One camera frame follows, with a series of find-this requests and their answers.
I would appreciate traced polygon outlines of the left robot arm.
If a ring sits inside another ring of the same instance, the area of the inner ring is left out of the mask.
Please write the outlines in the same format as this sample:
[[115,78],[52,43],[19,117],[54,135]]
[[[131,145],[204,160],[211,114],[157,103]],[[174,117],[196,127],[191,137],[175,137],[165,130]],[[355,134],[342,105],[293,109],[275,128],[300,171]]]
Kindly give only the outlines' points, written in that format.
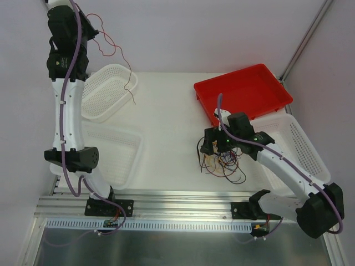
[[97,209],[105,216],[116,211],[112,187],[98,169],[99,150],[84,143],[82,96],[89,63],[88,41],[98,31],[74,1],[46,1],[51,32],[47,69],[55,96],[53,147],[44,152],[46,161],[62,168],[71,193],[78,197],[85,185]]

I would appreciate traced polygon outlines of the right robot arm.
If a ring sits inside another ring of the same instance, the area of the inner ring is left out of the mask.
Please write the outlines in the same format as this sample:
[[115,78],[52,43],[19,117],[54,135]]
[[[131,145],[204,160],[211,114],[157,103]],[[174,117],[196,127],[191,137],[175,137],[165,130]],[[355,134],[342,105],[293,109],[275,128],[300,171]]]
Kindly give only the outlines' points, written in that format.
[[301,169],[285,156],[270,135],[256,132],[245,113],[216,109],[214,115],[219,124],[205,129],[200,153],[224,156],[240,150],[270,170],[295,195],[295,198],[278,196],[262,189],[241,203],[236,211],[239,217],[255,221],[269,214],[290,219],[314,239],[324,233],[342,233],[344,203],[339,185],[328,185]]

